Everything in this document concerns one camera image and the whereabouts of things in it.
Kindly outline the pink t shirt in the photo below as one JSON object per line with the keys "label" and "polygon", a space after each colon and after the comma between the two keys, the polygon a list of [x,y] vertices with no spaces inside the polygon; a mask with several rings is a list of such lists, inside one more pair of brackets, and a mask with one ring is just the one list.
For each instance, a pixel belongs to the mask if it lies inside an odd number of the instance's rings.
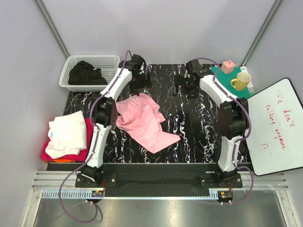
{"label": "pink t shirt", "polygon": [[116,103],[119,116],[116,125],[147,151],[155,154],[180,141],[175,134],[164,132],[161,123],[166,121],[159,112],[160,106],[147,94],[140,93]]}

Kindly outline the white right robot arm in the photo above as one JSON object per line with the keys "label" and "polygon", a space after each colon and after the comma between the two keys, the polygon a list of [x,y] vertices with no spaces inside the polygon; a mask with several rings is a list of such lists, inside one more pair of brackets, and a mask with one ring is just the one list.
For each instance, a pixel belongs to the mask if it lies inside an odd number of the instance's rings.
{"label": "white right robot arm", "polygon": [[196,98],[200,90],[206,92],[219,107],[217,123],[222,137],[221,154],[215,173],[208,179],[209,184],[226,187],[237,178],[237,152],[240,141],[250,131],[249,103],[244,97],[230,93],[216,78],[218,72],[202,69],[198,59],[185,64],[186,74],[174,77],[175,91],[188,98]]}

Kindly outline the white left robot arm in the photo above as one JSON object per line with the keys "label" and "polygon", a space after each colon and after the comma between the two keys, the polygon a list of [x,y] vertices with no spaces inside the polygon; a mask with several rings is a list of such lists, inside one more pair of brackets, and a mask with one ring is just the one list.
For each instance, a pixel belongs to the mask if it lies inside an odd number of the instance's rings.
{"label": "white left robot arm", "polygon": [[150,74],[146,72],[146,67],[146,61],[142,56],[131,55],[130,60],[119,63],[112,81],[99,96],[95,96],[89,113],[89,120],[93,126],[92,140],[87,159],[77,170],[77,187],[85,184],[98,187],[106,183],[102,176],[103,155],[108,135],[118,117],[117,99],[126,86],[132,95],[139,95],[139,89],[151,86]]}

